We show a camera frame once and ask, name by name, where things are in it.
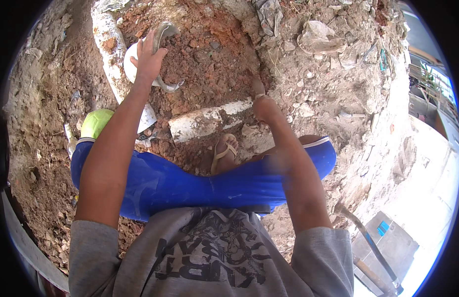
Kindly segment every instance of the sleeve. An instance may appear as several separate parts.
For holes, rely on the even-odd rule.
[[[75,221],[71,224],[69,290],[73,297],[111,296],[121,264],[116,229]]]
[[[294,243],[292,268],[316,296],[353,296],[349,232],[327,227],[300,232]]]

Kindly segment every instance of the printed graphic on t-shirt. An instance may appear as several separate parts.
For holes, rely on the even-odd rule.
[[[247,216],[236,210],[203,213],[203,208],[195,209],[190,223],[181,229],[187,235],[174,246],[169,248],[160,239],[150,277],[227,281],[236,288],[247,288],[253,281],[262,285],[266,281],[263,260],[271,257],[245,225]]]

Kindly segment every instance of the blue shorts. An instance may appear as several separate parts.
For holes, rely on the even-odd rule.
[[[73,154],[71,177],[78,189],[81,170],[93,143],[94,139],[80,139]],[[321,179],[332,171],[336,154],[328,136],[304,148]],[[226,173],[205,177],[186,173],[152,153],[134,151],[120,215],[146,222],[159,211],[180,207],[211,206],[272,212],[274,207],[286,203],[282,176],[271,166],[273,157],[267,155]]]

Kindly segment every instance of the gray t-shirt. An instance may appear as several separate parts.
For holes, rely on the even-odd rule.
[[[255,213],[179,208],[150,217],[118,257],[117,230],[71,225],[69,288],[78,296],[352,296],[350,235],[317,227],[296,236],[292,265]]]

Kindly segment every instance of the knee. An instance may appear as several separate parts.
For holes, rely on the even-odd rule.
[[[316,142],[319,139],[321,139],[321,136],[318,135],[303,135],[299,137],[299,141],[302,145],[311,144],[312,142]]]

